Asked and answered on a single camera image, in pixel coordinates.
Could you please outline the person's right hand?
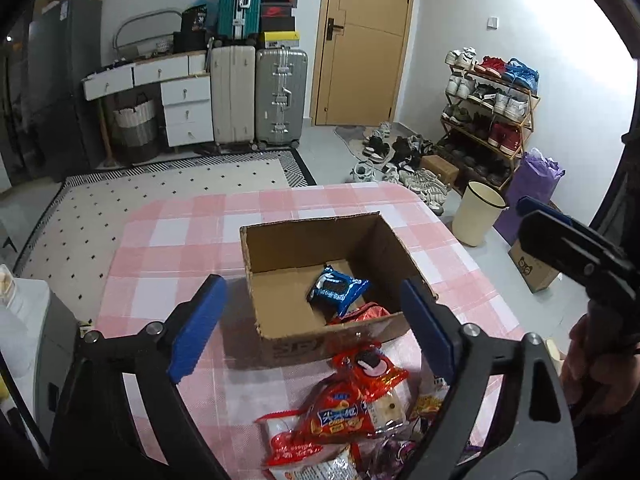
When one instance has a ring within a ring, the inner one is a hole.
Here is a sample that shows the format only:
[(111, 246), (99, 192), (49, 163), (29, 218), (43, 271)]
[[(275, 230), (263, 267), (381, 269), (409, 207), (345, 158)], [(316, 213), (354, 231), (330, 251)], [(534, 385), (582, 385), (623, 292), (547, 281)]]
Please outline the person's right hand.
[(589, 375), (608, 388), (593, 411), (615, 414), (631, 401), (639, 389), (639, 356), (602, 354), (588, 364), (585, 354), (588, 324), (589, 315), (584, 314), (570, 330), (570, 346), (560, 374), (565, 397), (568, 404), (577, 403), (582, 397), (582, 378)]

